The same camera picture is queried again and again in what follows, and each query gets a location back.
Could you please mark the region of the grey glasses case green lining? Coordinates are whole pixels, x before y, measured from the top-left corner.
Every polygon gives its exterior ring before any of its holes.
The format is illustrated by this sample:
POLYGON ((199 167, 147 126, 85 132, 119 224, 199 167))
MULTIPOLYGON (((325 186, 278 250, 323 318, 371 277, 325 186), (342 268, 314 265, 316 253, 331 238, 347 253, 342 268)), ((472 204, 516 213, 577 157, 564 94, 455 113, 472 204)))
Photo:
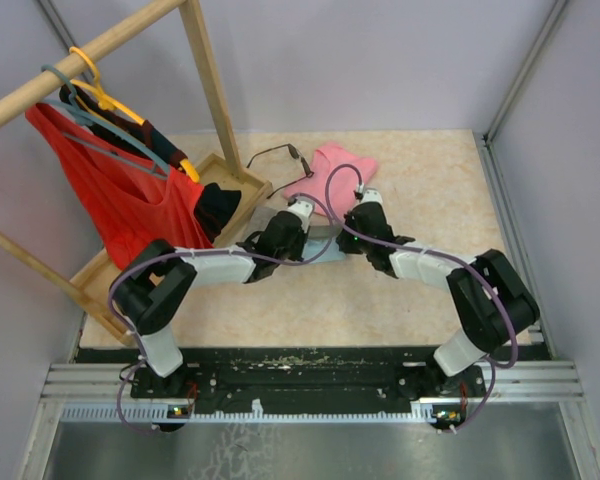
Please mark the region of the grey glasses case green lining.
POLYGON ((245 228, 245 235, 249 236, 257 231, 263 231, 269 221, 278 213, 278 211, 269 206, 258 206, 254 209, 253 214, 245 228))

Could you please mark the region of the small light blue cloth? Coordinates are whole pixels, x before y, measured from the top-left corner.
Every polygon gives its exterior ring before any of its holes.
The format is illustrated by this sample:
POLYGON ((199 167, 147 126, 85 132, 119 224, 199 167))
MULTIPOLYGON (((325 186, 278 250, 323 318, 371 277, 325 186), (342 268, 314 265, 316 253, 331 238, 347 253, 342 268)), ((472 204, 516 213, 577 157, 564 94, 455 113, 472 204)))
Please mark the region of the small light blue cloth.
POLYGON ((309 238, 302 251, 302 262, 318 264, 344 261, 346 255, 339 250, 335 240, 328 238, 309 238))

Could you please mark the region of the pink glasses case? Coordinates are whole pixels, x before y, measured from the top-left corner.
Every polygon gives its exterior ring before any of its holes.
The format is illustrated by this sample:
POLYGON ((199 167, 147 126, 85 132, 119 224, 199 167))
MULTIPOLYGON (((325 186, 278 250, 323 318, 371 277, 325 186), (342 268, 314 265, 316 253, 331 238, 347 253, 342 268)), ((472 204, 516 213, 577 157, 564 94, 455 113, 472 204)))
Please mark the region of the pink glasses case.
POLYGON ((341 232, 339 225, 311 225, 308 231, 308 239, 313 241, 327 240, 337 236, 341 232))

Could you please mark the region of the tortoiseshell sunglasses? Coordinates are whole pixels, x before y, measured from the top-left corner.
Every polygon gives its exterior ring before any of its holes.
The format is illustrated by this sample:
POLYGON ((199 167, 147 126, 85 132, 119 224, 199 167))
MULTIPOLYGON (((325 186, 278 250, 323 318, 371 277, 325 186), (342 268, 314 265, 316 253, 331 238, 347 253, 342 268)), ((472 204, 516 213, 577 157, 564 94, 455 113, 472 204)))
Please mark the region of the tortoiseshell sunglasses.
POLYGON ((292 143, 284 143, 284 144, 281 144, 281 145, 276 145, 276 146, 274 146, 274 147, 270 147, 270 148, 267 148, 267 149, 265 149, 265 150, 262 150, 262 151, 259 151, 259 152, 255 153, 255 154, 254 154, 254 155, 253 155, 253 156, 250 158, 250 160, 248 161, 248 163, 246 164, 246 169, 250 169, 250 168, 251 168, 251 166, 252 166, 252 164, 253 164, 253 162, 254 162, 254 161, 255 161, 255 160, 258 158, 258 157, 261 157, 261 156, 263 156, 263 155, 265 155, 265 154, 268 154, 268 153, 270 153, 270 152, 273 152, 273 151, 276 151, 276 150, 282 150, 282 149, 286 150, 286 151, 288 152, 289 156, 290 156, 290 157, 291 157, 293 160, 295 160, 295 161, 297 161, 297 162, 299 162, 299 163, 300 163, 300 165, 301 165, 301 167, 302 167, 302 170, 303 170, 303 176, 302 176, 302 177, 300 177, 300 178, 298 178, 298 179, 296 179, 296 180, 293 180, 293 181, 291 181, 291 182, 289 182, 289 183, 286 183, 286 184, 284 184, 284 185, 281 185, 281 186, 279 186, 279 187, 278 187, 278 188, 276 188, 276 189, 274 189, 274 190, 273 190, 273 191, 272 191, 272 192, 271 192, 271 193, 270 193, 270 194, 269 194, 269 195, 266 197, 266 199, 267 199, 267 200, 271 199, 271 198, 272 198, 272 197, 273 197, 275 194, 277 194, 278 192, 280 192, 280 191, 283 191, 283 190, 285 190, 286 188, 288 188, 288 187, 291 187, 291 186, 293 186, 293 185, 296 185, 296 184, 298 184, 299 182, 301 182, 301 181, 303 181, 303 180, 310 179, 310 178, 312 178, 312 177, 315 175, 315 172, 314 172, 314 171, 311 169, 311 167, 309 166, 309 163, 308 163, 308 161, 306 160, 306 158, 304 157, 304 155, 303 155, 303 154, 301 153, 301 151, 300 151, 300 150, 299 150, 299 149, 298 149, 296 146, 294 146, 292 143))

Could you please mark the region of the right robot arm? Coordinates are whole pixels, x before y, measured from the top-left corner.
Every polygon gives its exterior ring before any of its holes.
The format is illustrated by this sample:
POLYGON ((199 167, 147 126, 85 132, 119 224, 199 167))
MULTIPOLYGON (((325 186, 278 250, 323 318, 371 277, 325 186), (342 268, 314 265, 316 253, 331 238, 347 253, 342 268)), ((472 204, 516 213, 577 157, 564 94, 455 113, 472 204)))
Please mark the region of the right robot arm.
POLYGON ((489 249, 462 258, 397 236, 378 201, 347 212, 336 242, 342 252, 365 256, 392 278, 419 281, 451 295, 460 329, 435 350, 426 372, 428 387, 438 395, 453 393, 462 383, 462 371, 539 319, 536 300, 504 253, 489 249))

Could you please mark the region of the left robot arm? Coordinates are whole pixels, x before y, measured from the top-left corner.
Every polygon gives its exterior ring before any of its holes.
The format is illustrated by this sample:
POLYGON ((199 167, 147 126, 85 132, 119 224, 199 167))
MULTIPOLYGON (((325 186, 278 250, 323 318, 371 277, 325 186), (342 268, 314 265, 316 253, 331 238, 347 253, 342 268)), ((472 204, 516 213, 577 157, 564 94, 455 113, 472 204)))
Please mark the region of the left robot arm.
POLYGON ((170 323, 188 292, 225 283, 249 284, 270 277, 280 265, 303 262, 314 206, 298 201, 277 212, 265 229, 224 249, 149 244, 114 280, 108 306, 130 327, 152 383, 164 395, 181 394, 188 373, 170 323))

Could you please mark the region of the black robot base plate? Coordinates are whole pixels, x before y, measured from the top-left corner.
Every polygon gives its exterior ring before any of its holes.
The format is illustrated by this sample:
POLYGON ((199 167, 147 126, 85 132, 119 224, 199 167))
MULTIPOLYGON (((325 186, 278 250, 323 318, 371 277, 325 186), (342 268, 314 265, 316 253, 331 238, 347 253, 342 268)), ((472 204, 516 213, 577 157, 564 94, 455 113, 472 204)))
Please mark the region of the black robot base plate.
POLYGON ((132 401, 158 403, 154 428, 195 421, 334 422, 422 415, 440 430, 462 425, 469 404, 489 394, 478 366, 447 377, 431 347, 187 348, 167 378, 135 349, 80 350, 79 364, 118 365, 115 412, 128 422, 132 401))

